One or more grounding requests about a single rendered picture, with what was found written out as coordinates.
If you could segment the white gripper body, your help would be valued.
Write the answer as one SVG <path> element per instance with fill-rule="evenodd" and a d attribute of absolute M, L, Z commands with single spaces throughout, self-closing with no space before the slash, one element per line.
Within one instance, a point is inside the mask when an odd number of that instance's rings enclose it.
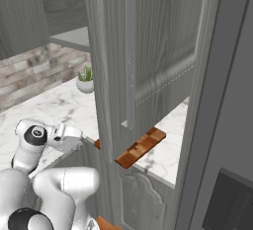
<path fill-rule="evenodd" d="M 74 149 L 82 135 L 80 129 L 61 123 L 54 131 L 55 149 L 64 153 Z"/>

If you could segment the wooden cutting board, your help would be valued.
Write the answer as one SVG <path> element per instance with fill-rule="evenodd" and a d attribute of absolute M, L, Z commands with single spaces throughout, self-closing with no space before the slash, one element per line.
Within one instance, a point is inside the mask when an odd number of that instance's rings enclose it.
<path fill-rule="evenodd" d="M 164 131 L 159 128 L 152 127 L 136 142 L 134 142 L 127 151 L 121 154 L 115 162 L 124 169 L 128 169 L 158 143 L 160 143 L 165 137 L 166 133 Z"/>

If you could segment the grey base cabinet door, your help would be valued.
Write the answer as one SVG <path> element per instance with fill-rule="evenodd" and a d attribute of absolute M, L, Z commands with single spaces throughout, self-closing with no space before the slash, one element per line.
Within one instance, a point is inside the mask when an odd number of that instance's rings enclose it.
<path fill-rule="evenodd" d="M 121 173 L 124 230 L 170 230 L 174 189 L 136 168 Z"/>

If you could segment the grey wood cabinet door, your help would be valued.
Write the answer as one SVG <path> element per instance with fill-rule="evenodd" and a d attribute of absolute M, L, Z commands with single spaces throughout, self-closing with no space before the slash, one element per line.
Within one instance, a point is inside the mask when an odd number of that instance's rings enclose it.
<path fill-rule="evenodd" d="M 121 173 L 115 160 L 189 97 L 200 60 L 205 0 L 135 0 L 134 126 L 127 129 L 125 0 L 85 0 L 101 153 L 113 221 L 121 230 Z M 136 168 L 150 177 L 143 168 Z"/>

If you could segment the grey tall cabinet panel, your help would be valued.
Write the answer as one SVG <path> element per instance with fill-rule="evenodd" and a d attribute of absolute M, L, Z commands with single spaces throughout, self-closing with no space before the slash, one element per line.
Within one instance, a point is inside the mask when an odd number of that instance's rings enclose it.
<path fill-rule="evenodd" d="M 253 0 L 205 0 L 172 230 L 202 225 L 221 168 L 253 181 Z"/>

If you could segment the green plant in white pot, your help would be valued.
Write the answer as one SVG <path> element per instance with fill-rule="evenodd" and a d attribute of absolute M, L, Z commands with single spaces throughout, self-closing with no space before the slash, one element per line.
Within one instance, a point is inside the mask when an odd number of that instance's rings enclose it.
<path fill-rule="evenodd" d="M 82 72 L 77 72 L 76 86 L 80 92 L 85 94 L 94 91 L 93 72 L 90 67 L 85 66 Z"/>

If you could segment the grey wood upper cabinets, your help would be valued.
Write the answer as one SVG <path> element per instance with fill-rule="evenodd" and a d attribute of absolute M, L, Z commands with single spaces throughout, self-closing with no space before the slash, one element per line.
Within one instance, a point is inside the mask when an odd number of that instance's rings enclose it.
<path fill-rule="evenodd" d="M 85 0 L 0 0 L 0 60 L 86 26 Z"/>

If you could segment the black built-in appliance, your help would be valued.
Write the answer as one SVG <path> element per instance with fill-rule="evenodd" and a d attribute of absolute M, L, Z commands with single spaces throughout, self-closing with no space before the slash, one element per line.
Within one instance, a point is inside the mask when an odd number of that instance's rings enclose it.
<path fill-rule="evenodd" d="M 253 181 L 221 168 L 202 227 L 253 230 Z"/>

